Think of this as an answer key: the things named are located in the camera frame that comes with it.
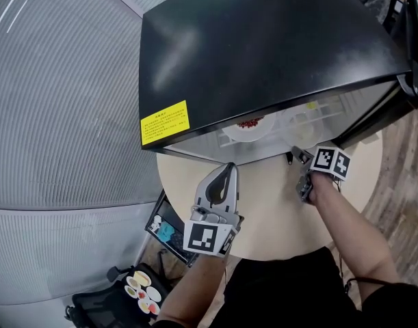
person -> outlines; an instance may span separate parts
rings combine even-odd
[[[241,260],[211,327],[418,324],[418,288],[399,284],[383,235],[334,188],[327,175],[313,172],[311,180],[311,202],[348,268],[363,279],[358,282],[362,312],[347,295],[330,250],[321,248],[288,260]],[[226,257],[199,256],[166,297],[154,327],[197,327],[215,297],[225,265]]]

blue sticker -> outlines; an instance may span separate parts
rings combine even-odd
[[[166,243],[170,241],[170,237],[174,234],[175,229],[167,222],[163,221],[160,225],[160,229],[157,232],[159,240]]]

yellow warning label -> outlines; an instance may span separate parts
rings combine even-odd
[[[162,109],[140,120],[142,145],[163,139],[190,128],[186,101]]]

black lid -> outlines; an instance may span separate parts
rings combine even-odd
[[[186,100],[184,133],[207,132],[409,71],[357,0],[167,0],[143,19],[140,119]]]

beige tabletop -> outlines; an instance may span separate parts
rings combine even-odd
[[[346,150],[352,155],[341,192],[362,211],[373,193],[382,160],[382,135]],[[190,218],[198,183],[217,165],[157,155],[163,188],[182,220]],[[285,155],[239,166],[237,209],[245,217],[231,254],[253,260],[288,259],[328,245],[332,239],[314,206],[299,200],[300,164]]]

